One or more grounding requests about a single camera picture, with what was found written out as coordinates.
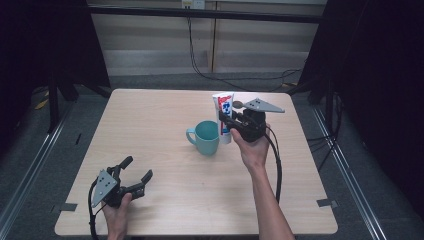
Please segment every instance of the toothpaste tube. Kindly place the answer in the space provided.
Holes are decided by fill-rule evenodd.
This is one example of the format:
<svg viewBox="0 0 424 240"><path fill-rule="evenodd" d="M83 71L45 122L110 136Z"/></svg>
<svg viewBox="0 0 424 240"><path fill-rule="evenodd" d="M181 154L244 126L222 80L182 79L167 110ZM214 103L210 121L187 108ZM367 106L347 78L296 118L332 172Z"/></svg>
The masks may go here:
<svg viewBox="0 0 424 240"><path fill-rule="evenodd" d="M219 142L222 144L229 144L231 142L230 129L228 129L227 126L219 120L219 111L221 110L224 114L231 117L233 112L234 92L218 93L212 95L212 97L215 103Z"/></svg>

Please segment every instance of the gray carpet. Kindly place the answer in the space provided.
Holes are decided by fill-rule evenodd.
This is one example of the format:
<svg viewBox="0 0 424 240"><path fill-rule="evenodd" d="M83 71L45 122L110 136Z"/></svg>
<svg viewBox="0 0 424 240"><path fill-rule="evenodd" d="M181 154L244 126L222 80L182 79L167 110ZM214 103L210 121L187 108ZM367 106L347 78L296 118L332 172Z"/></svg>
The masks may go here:
<svg viewBox="0 0 424 240"><path fill-rule="evenodd" d="M296 82L299 74L286 77L284 81ZM281 73L219 75L220 78L252 76L278 77L281 76ZM282 79L231 80L231 84L253 91L269 91L278 87L281 82ZM195 74L114 77L111 78L111 83L113 88L223 91L238 89L228 83L219 80L207 80ZM81 87L78 89L81 94L78 101L75 103L63 103L61 101L61 109L64 109L67 105L71 107L70 116L64 123L63 130L34 182L7 239L68 239L54 233L54 226L59 213L52 212L52 209L53 206L65 202L107 104L107 99L90 90ZM288 89L288 87L279 88L276 92L285 92ZM37 98L40 98L40 96L34 96L33 105L38 103ZM313 108L307 102L307 93L294 95L293 102L306 138L321 137L322 133L314 117ZM14 189L18 186L20 179L22 179L38 148L44 141L48 129L48 119L47 108L37 111L29 108L17 131L12 148L2 156L0 161L1 209L8 203ZM343 113L338 142L364 194L382 224L387 239L424 239L423 221L413 212L403 194L380 170L372 154L364 148L354 125L349 121L347 113ZM329 148L325 141L310 141L309 144L314 160L319 166ZM320 175L327 195L339 204L339 207L334 209L339 231L328 236L297 236L297 239L373 239L331 154Z"/></svg>

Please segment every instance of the human hand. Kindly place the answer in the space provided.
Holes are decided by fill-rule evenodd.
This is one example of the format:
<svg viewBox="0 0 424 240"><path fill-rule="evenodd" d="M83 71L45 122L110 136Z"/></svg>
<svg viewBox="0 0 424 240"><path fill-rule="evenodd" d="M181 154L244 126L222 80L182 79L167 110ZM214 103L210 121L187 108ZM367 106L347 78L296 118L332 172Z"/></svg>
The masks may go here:
<svg viewBox="0 0 424 240"><path fill-rule="evenodd" d="M269 148L268 140L262 136L258 140L249 143L241 137L237 129L232 128L230 131L234 142L237 143L240 148L241 158L250 174L258 170L265 170L265 162Z"/></svg>
<svg viewBox="0 0 424 240"><path fill-rule="evenodd" d="M108 240L122 240L127 234L128 227L128 205L132 200L132 194L127 193L121 201L118 209L109 205L103 207L103 213L106 218Z"/></svg>

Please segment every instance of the mug handle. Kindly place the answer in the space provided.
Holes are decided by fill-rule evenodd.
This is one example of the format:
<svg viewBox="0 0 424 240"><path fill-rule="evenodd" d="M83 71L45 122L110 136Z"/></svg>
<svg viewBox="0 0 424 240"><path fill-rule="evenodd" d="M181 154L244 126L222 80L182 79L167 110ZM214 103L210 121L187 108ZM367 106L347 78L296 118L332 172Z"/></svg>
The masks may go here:
<svg viewBox="0 0 424 240"><path fill-rule="evenodd" d="M189 142L191 142L191 144L196 145L196 140L194 140L194 139L193 139L193 138L191 138L191 136L190 136L190 134L194 134L194 133L195 133L194 128L189 128L189 129L187 129L187 131L186 131L186 136L187 136L187 140L188 140Z"/></svg>

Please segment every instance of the wall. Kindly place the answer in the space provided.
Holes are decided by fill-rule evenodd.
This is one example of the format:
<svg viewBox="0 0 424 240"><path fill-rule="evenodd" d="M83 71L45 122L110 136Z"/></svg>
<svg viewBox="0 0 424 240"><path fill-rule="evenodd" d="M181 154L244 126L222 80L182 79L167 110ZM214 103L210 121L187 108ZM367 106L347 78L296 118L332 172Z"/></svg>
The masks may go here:
<svg viewBox="0 0 424 240"><path fill-rule="evenodd" d="M207 1L206 9L279 14L322 14L323 1ZM181 1L100 1L181 8ZM185 18L93 14L109 75L194 72ZM202 72L282 71L304 64L316 24L192 19L196 64Z"/></svg>

